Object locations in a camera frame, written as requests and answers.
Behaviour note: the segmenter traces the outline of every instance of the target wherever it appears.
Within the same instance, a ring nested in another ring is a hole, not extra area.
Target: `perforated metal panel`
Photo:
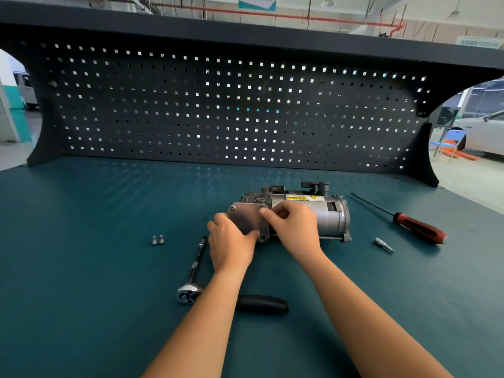
[[[36,152],[58,146],[80,156],[407,172],[435,185],[428,115],[462,84],[498,71],[366,56],[350,40],[425,56],[410,47],[418,43],[50,8],[59,23],[29,8],[0,12],[23,20],[2,25],[0,45],[32,75],[44,118]],[[80,28],[70,31],[74,22]],[[241,37],[267,44],[233,43]],[[327,39],[340,40],[342,52],[331,44],[321,51]],[[463,82],[443,81],[468,69]]]

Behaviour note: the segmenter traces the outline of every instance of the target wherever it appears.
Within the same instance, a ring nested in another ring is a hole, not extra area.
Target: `concrete floor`
[[[37,143],[42,126],[40,113],[27,111],[25,116],[30,126],[33,144]],[[434,130],[432,140],[438,140],[439,136],[440,130]],[[26,163],[33,144],[0,143],[0,171]],[[480,156],[481,159],[473,162],[459,158],[448,163],[448,157],[441,154],[439,160],[432,162],[439,184],[504,215],[504,157],[485,153],[471,152],[471,154]]]

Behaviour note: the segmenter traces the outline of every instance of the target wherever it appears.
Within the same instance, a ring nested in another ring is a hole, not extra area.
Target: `workbench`
[[[138,377],[190,309],[175,292],[206,223],[249,190],[302,180],[348,201],[352,242],[321,242],[344,273],[454,377],[502,376],[503,215],[406,176],[68,156],[0,172],[0,376]],[[422,242],[351,191],[437,225],[448,243]],[[150,245],[160,234],[166,244]],[[201,266],[206,285],[208,252]],[[290,312],[236,313],[223,377],[358,376],[280,243],[256,247],[241,293]]]

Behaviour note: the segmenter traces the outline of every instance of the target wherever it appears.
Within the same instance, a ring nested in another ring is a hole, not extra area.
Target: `yellow warning sticker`
[[[287,200],[299,200],[309,202],[324,202],[323,196],[317,195],[287,195]]]

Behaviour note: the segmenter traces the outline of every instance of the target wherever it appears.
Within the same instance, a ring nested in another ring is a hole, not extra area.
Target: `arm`
[[[363,378],[450,378],[418,342],[360,290],[320,248],[315,212],[284,201],[261,214],[312,280]]]
[[[259,232],[242,235],[223,213],[207,227],[215,273],[143,378],[221,376],[238,291]]]

